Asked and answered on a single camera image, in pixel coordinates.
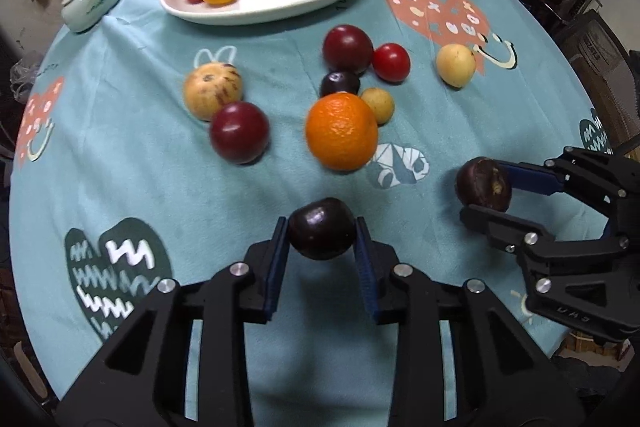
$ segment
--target table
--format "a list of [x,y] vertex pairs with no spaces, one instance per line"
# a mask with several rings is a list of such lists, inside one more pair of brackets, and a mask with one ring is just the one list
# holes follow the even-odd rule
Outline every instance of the table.
[[[375,45],[400,42],[413,61],[407,81],[388,88],[396,114],[372,162],[347,175],[322,169],[303,138],[326,73],[322,38],[339,23]],[[460,91],[434,71],[450,41],[481,50]],[[210,58],[233,62],[246,99],[270,118],[270,149],[254,165],[219,158],[182,103],[184,77]],[[362,84],[380,81],[369,71]],[[326,196],[432,279],[484,279],[543,349],[558,345],[563,328],[524,307],[514,257],[463,229],[453,188],[475,156],[541,163],[583,146],[580,121],[593,118],[570,65],[517,0],[344,0],[247,27],[193,25],[158,0],[122,0],[87,33],[60,31],[34,93],[12,180],[11,247],[30,338],[59,396],[160,278],[208,279],[270,237],[276,216]],[[516,194],[510,212],[560,239],[604,227],[562,195]],[[386,425],[396,328],[368,321],[357,287],[351,257],[317,263],[292,251],[273,322],[246,330],[258,425]],[[446,334],[444,353],[452,415]]]

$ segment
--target blue tablecloth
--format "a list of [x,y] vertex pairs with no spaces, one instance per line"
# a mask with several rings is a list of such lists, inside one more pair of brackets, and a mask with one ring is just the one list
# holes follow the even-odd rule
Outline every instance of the blue tablecloth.
[[[412,58],[404,84],[382,86],[396,114],[376,156],[347,175],[322,169],[303,136],[326,73],[322,38],[339,23],[375,45],[399,42]],[[453,41],[481,48],[478,73],[459,91],[433,66]],[[254,165],[217,156],[182,102],[184,77],[212,57],[234,62],[245,99],[270,118],[270,149]],[[370,71],[362,83],[381,86]],[[244,27],[199,26],[158,0],[121,0],[87,33],[60,31],[33,92],[12,178],[12,261],[31,341],[59,396],[160,278],[208,279],[270,237],[277,216],[326,196],[432,279],[484,279],[546,351],[561,338],[559,325],[524,307],[514,256],[462,227],[453,188],[456,169],[478,155],[541,163],[583,146],[580,122],[594,118],[571,67],[517,0],[344,0]],[[602,139],[594,123],[592,141]],[[516,193],[510,212],[561,239],[604,227],[563,195]],[[257,424],[386,425],[395,336],[369,322],[352,256],[317,263],[292,251],[273,322],[246,332]],[[446,335],[444,351],[451,415]],[[193,396],[193,371],[189,385]]]

